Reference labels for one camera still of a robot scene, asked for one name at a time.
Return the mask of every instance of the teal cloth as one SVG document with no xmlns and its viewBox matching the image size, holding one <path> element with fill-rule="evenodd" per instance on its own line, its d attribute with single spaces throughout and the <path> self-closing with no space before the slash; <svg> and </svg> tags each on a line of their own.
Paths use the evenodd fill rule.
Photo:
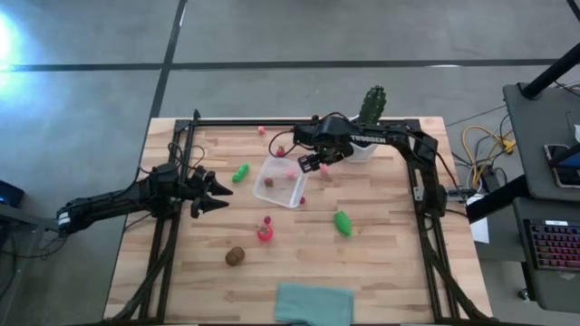
<svg viewBox="0 0 580 326">
<path fill-rule="evenodd" d="M 309 326 L 349 326 L 354 321 L 353 302 L 351 290 L 280 283 L 275 319 Z"/>
</svg>

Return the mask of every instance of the keyboard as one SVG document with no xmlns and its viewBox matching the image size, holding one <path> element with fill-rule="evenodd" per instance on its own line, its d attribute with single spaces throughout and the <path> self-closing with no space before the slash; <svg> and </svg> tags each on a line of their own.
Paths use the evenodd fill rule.
<svg viewBox="0 0 580 326">
<path fill-rule="evenodd" d="M 580 225 L 526 224 L 537 269 L 580 272 Z"/>
</svg>

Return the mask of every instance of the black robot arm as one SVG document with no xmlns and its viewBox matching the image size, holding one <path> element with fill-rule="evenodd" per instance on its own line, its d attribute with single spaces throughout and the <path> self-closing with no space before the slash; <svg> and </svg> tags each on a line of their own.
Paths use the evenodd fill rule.
<svg viewBox="0 0 580 326">
<path fill-rule="evenodd" d="M 166 163 L 154 168 L 142 180 L 133 182 L 124 190 L 94 197 L 77 198 L 57 212 L 59 230 L 72 234 L 89 227 L 96 221 L 146 210 L 154 217 L 178 214 L 176 200 L 191 200 L 192 217 L 199 210 L 208 211 L 228 206 L 214 196 L 232 195 L 232 191 L 219 185 L 216 174 L 197 166 L 185 183 L 179 183 L 178 168 Z"/>
<path fill-rule="evenodd" d="M 420 172 L 424 187 L 421 212 L 428 216 L 445 215 L 447 194 L 440 185 L 435 160 L 438 142 L 426 133 L 410 129 L 404 121 L 380 126 L 360 126 L 339 116 L 327 116 L 312 123 L 293 127 L 294 144 L 312 149 L 315 154 L 300 157 L 304 172 L 316 171 L 321 164 L 331 165 L 353 154 L 351 142 L 395 147 L 413 169 Z"/>
</svg>

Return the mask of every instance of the brown potato toy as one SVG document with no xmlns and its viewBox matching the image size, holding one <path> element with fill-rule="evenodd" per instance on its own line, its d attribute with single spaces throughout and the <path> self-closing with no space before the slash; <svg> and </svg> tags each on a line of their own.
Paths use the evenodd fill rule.
<svg viewBox="0 0 580 326">
<path fill-rule="evenodd" d="M 226 254 L 226 264 L 230 266 L 236 266 L 244 260 L 246 253 L 241 247 L 233 247 Z"/>
</svg>

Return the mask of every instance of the butcher block tabletop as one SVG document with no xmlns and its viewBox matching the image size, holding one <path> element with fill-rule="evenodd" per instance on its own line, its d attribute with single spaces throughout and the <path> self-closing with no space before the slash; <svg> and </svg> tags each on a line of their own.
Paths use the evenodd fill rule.
<svg viewBox="0 0 580 326">
<path fill-rule="evenodd" d="M 455 173 L 443 118 L 418 119 L 421 128 L 439 141 L 439 152 Z M 141 158 L 144 169 L 168 161 L 175 120 L 151 121 Z M 289 209 L 253 195 L 270 139 L 288 129 L 266 127 L 266 134 L 260 136 L 256 127 L 195 128 L 193 142 L 206 152 L 199 164 L 216 171 L 217 180 L 234 195 L 216 197 L 229 202 L 229 207 L 199 219 L 189 216 L 189 202 L 183 206 L 165 322 L 274 323 L 279 283 L 353 290 L 355 323 L 433 321 L 407 166 L 399 152 L 379 146 L 369 162 L 339 162 L 328 168 L 327 176 L 311 172 L 305 203 Z M 289 149 L 292 135 L 280 136 L 275 144 Z M 288 157 L 296 159 L 306 152 L 296 148 Z M 201 155 L 201 149 L 193 148 L 189 164 Z M 232 176 L 244 163 L 250 165 L 249 173 L 235 184 Z M 440 183 L 452 187 L 440 162 L 438 171 Z M 449 207 L 463 211 L 461 206 Z M 334 213 L 341 210 L 353 223 L 348 238 L 334 226 Z M 129 215 L 127 224 L 146 213 Z M 274 229 L 270 242 L 256 237 L 265 216 L 271 217 Z M 453 276 L 490 316 L 467 218 L 447 213 L 441 223 Z M 104 317 L 117 313 L 143 280 L 154 229 L 155 219 L 148 217 L 123 235 Z M 246 257 L 231 267 L 225 257 L 235 246 L 242 247 Z M 441 281 L 438 287 L 447 312 Z M 159 286 L 151 297 L 151 313 L 156 311 L 158 293 Z"/>
</svg>

